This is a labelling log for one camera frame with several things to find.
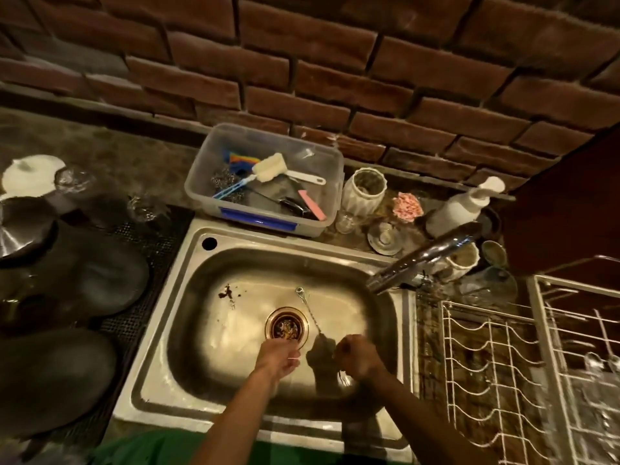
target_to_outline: chrome faucet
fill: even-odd
[[[456,227],[429,244],[410,252],[397,262],[370,276],[366,287],[374,294],[380,294],[403,282],[423,279],[424,269],[440,258],[445,258],[457,249],[475,241],[482,234],[482,224],[469,222]]]

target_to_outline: soap dispenser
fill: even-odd
[[[427,232],[437,238],[464,223],[476,220],[480,210],[489,205],[491,195],[505,188],[506,184],[500,178],[492,176],[477,188],[452,196],[443,207],[429,216]]]

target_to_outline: person's left arm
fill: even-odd
[[[280,380],[299,365],[298,344],[268,339],[256,366],[226,410],[207,432],[190,465],[245,465],[259,432],[260,421]]]

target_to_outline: brick wall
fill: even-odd
[[[516,188],[620,122],[620,0],[0,0],[0,80]]]

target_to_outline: black drying mat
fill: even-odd
[[[54,443],[93,448],[104,437],[159,293],[194,216],[189,209],[168,207],[172,225],[160,236],[145,237],[137,233],[131,223],[107,232],[132,245],[146,258],[150,269],[149,281],[142,296],[128,309],[89,322],[89,329],[100,332],[114,344],[118,356],[117,374],[104,397],[91,411],[71,424],[44,434]]]

